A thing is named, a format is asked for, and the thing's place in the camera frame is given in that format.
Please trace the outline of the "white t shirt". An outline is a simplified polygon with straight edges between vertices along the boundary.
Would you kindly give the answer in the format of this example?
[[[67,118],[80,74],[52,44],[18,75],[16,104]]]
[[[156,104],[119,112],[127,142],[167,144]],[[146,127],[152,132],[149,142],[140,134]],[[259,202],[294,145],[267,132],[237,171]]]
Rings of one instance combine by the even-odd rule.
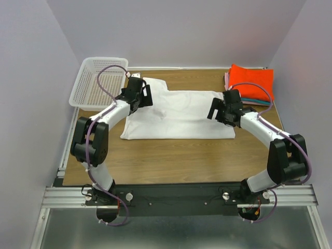
[[[145,78],[153,105],[139,108],[126,118],[121,139],[234,139],[236,134],[216,120],[207,118],[215,91],[170,91],[161,79]]]

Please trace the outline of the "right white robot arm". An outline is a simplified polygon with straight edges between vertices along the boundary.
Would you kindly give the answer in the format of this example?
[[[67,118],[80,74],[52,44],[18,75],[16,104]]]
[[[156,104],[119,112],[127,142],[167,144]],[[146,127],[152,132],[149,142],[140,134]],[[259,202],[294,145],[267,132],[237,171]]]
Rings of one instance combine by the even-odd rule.
[[[242,202],[251,203],[264,190],[311,175],[304,137],[278,129],[258,111],[245,107],[237,89],[224,91],[222,99],[214,98],[207,118],[246,130],[269,150],[266,169],[240,183]]]

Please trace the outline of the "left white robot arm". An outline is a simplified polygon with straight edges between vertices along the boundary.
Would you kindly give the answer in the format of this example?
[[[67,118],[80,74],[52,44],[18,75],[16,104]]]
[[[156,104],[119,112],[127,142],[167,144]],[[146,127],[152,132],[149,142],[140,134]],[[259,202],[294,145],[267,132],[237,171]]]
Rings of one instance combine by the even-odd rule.
[[[80,162],[98,190],[97,199],[104,205],[114,201],[115,181],[108,172],[109,131],[139,108],[153,105],[150,85],[142,78],[131,76],[128,84],[113,103],[89,118],[80,117],[75,126],[70,153]]]

